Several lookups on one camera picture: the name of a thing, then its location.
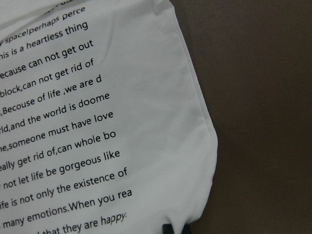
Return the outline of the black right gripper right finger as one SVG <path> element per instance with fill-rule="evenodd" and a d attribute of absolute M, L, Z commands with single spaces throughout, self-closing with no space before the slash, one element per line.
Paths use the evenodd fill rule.
<path fill-rule="evenodd" d="M 181 234 L 192 234 L 191 226 L 189 224 L 185 224 Z"/>

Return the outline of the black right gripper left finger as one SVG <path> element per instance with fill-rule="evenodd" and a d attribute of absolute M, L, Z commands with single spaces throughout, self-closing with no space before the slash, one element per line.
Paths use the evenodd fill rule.
<path fill-rule="evenodd" d="M 163 224 L 162 225 L 162 233 L 163 234 L 173 234 L 173 227 L 171 224 Z"/>

